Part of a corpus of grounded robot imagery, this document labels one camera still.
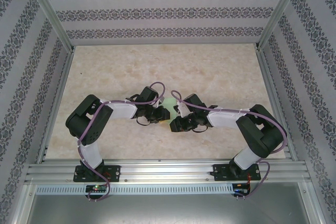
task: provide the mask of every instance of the marble floor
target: marble floor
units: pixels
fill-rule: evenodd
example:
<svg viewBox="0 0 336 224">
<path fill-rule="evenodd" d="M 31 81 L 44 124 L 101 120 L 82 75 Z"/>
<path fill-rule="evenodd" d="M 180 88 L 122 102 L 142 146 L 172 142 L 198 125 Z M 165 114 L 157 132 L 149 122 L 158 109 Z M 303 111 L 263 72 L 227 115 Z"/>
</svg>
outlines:
<svg viewBox="0 0 336 224">
<path fill-rule="evenodd" d="M 87 95 L 122 100 L 154 81 L 166 85 L 166 98 L 176 89 L 183 97 L 196 93 L 207 106 L 259 103 L 271 111 L 252 44 L 78 46 L 46 158 L 79 158 L 65 121 Z M 235 129 L 173 133 L 167 122 L 143 127 L 130 119 L 110 120 L 98 142 L 105 159 L 232 158 L 247 145 Z"/>
</svg>

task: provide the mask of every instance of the patterned wallpaper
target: patterned wallpaper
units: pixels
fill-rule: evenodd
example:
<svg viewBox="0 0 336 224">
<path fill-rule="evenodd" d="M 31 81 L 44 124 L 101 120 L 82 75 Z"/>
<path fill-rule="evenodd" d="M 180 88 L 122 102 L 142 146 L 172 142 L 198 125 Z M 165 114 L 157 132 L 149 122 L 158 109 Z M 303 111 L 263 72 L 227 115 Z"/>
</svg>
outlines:
<svg viewBox="0 0 336 224">
<path fill-rule="evenodd" d="M 298 157 L 336 223 L 336 0 L 291 0 L 264 48 Z"/>
<path fill-rule="evenodd" d="M 0 0 L 0 223 L 36 161 L 68 53 L 36 0 Z"/>
<path fill-rule="evenodd" d="M 279 0 L 50 0 L 74 45 L 257 42 Z"/>
</svg>

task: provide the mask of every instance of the purple cable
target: purple cable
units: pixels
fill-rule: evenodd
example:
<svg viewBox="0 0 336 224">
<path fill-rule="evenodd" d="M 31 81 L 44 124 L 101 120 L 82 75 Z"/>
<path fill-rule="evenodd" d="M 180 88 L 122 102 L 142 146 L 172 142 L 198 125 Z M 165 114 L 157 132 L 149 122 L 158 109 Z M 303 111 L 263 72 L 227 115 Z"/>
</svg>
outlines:
<svg viewBox="0 0 336 224">
<path fill-rule="evenodd" d="M 250 115 L 254 115 L 254 116 L 257 116 L 257 117 L 260 117 L 260 118 L 263 118 L 265 120 L 267 120 L 268 122 L 272 123 L 276 128 L 278 128 L 278 130 L 281 132 L 281 135 L 282 135 L 282 138 L 283 138 L 283 143 L 281 145 L 280 148 L 278 148 L 277 150 L 271 152 L 271 154 L 273 153 L 277 153 L 277 152 L 280 152 L 283 148 L 285 148 L 285 146 L 287 145 L 287 137 L 286 137 L 286 134 L 284 132 L 284 130 L 282 129 L 282 127 L 277 123 L 275 122 L 274 120 L 272 120 L 271 118 L 268 118 L 267 116 L 264 116 L 264 115 L 261 115 L 259 113 L 255 113 L 255 112 L 251 112 L 251 111 L 246 111 L 246 110 L 231 110 L 231 109 L 210 109 L 210 108 L 206 108 L 206 107 L 202 107 L 202 106 L 197 106 L 197 105 L 193 105 L 191 103 L 188 103 L 188 102 L 185 102 L 182 100 L 182 96 L 181 94 L 176 91 L 176 90 L 172 90 L 171 92 L 172 96 L 177 99 L 179 102 L 183 102 L 184 104 L 186 105 L 189 105 L 191 107 L 195 107 L 195 108 L 198 108 L 198 109 L 202 109 L 202 110 L 209 110 L 209 111 L 217 111 L 217 112 L 231 112 L 231 113 L 244 113 L 244 114 L 250 114 Z M 260 181 L 260 183 L 258 184 L 258 186 L 247 196 L 245 196 L 245 198 L 248 198 L 250 197 L 251 195 L 253 195 L 257 190 L 259 190 L 260 186 L 264 183 L 265 179 L 267 178 L 267 175 L 270 171 L 270 164 L 269 162 L 267 161 L 261 161 L 263 160 L 262 158 L 259 159 L 257 161 L 257 163 L 260 163 L 260 164 L 267 164 L 268 166 L 268 169 L 266 171 L 266 174 L 265 176 L 263 177 L 263 179 Z"/>
<path fill-rule="evenodd" d="M 97 202 L 97 201 L 101 201 L 101 200 L 103 200 L 103 199 L 105 199 L 106 197 L 109 196 L 110 191 L 111 191 L 111 185 L 110 185 L 110 182 L 108 181 L 107 178 L 105 178 L 103 175 L 101 175 L 99 172 L 97 172 L 95 169 L 93 169 L 93 168 L 86 162 L 86 160 L 84 159 L 83 153 L 82 153 L 82 151 L 81 151 L 81 149 L 80 149 L 80 145 L 81 145 L 82 140 L 84 139 L 84 137 L 85 137 L 86 134 L 88 133 L 89 129 L 91 128 L 91 126 L 92 126 L 94 120 L 96 119 L 96 117 L 97 117 L 99 111 L 100 111 L 101 108 L 102 108 L 103 106 L 105 106 L 106 104 L 109 104 L 109 103 L 127 103 L 127 104 L 135 104 L 135 105 L 146 105 L 146 104 L 155 103 L 155 102 L 157 102 L 159 99 L 161 99 L 161 98 L 163 97 L 163 95 L 164 95 L 164 92 L 165 92 L 165 90 L 166 90 L 166 87 L 165 87 L 165 85 L 164 85 L 162 82 L 157 81 L 157 82 L 152 83 L 152 84 L 150 85 L 150 88 L 151 88 L 152 86 L 154 86 L 155 84 L 160 84 L 160 85 L 162 85 L 162 87 L 163 87 L 163 91 L 162 91 L 162 94 L 161 94 L 159 97 L 157 97 L 156 99 L 154 99 L 153 101 L 150 101 L 150 102 L 131 102 L 131 101 L 122 101 L 122 100 L 112 100 L 112 101 L 107 101 L 107 102 L 102 103 L 102 104 L 97 108 L 95 114 L 93 115 L 93 117 L 92 117 L 92 119 L 90 120 L 88 126 L 87 126 L 86 129 L 84 130 L 82 136 L 80 136 L 79 140 L 77 141 L 77 150 L 78 150 L 79 156 L 80 156 L 80 158 L 81 158 L 83 164 L 85 164 L 91 171 L 93 171 L 95 174 L 97 174 L 99 177 L 101 177 L 101 178 L 106 182 L 106 184 L 107 184 L 107 186 L 108 186 L 108 191 L 107 191 L 107 193 L 106 193 L 105 195 L 103 195 L 102 197 L 100 197 L 99 199 L 95 199 L 95 200 L 94 200 L 95 202 Z M 88 194 L 88 199 L 89 199 L 89 201 L 92 200 L 92 199 L 90 198 L 90 194 L 91 194 L 91 192 L 89 192 L 89 194 Z"/>
</svg>

